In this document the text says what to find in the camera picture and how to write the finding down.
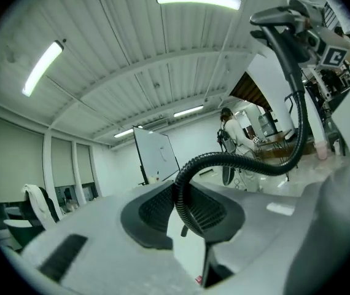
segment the pants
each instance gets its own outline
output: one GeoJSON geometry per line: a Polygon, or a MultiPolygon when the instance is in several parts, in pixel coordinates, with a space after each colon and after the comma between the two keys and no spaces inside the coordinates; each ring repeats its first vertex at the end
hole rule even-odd
{"type": "MultiPolygon", "coordinates": [[[[254,153],[252,151],[247,151],[245,154],[243,154],[243,156],[247,156],[253,159],[254,153]]],[[[260,183],[257,175],[253,171],[242,170],[241,177],[244,183],[246,184],[247,191],[250,191],[250,192],[258,191],[260,187],[260,183]]]]}

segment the whiteboard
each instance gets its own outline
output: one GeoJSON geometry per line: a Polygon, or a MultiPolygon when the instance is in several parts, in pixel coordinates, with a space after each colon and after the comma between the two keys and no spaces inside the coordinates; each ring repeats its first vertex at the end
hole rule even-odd
{"type": "Polygon", "coordinates": [[[147,177],[163,181],[179,170],[168,136],[134,127],[134,138],[147,177]]]}

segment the person standing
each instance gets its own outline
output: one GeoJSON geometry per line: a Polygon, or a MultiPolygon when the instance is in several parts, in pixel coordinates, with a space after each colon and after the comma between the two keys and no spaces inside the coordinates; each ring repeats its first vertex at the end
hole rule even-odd
{"type": "MultiPolygon", "coordinates": [[[[254,142],[246,137],[239,122],[235,119],[231,109],[223,108],[220,113],[220,121],[224,122],[223,128],[236,144],[236,154],[254,159],[254,142]]],[[[258,177],[253,171],[242,170],[241,177],[246,184],[247,191],[260,192],[262,188],[258,177]]]]}

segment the roller shade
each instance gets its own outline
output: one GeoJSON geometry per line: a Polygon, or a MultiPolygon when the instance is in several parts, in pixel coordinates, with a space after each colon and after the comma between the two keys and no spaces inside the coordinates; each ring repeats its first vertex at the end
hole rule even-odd
{"type": "Polygon", "coordinates": [[[93,183],[93,173],[91,172],[89,147],[77,144],[77,160],[79,176],[82,184],[93,183]]]}
{"type": "Polygon", "coordinates": [[[71,142],[52,138],[52,176],[55,187],[75,185],[72,169],[71,142]]]}
{"type": "Polygon", "coordinates": [[[24,184],[44,187],[44,136],[0,119],[0,203],[24,200],[24,184]]]}

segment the brown wooden ceiling panel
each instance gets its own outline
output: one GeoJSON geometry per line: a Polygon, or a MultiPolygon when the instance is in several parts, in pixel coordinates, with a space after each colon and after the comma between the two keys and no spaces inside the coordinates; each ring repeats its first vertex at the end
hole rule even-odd
{"type": "Polygon", "coordinates": [[[271,106],[266,101],[266,98],[262,95],[259,87],[247,72],[242,75],[241,79],[237,83],[236,87],[232,90],[230,95],[261,106],[267,111],[272,111],[271,106]]]}

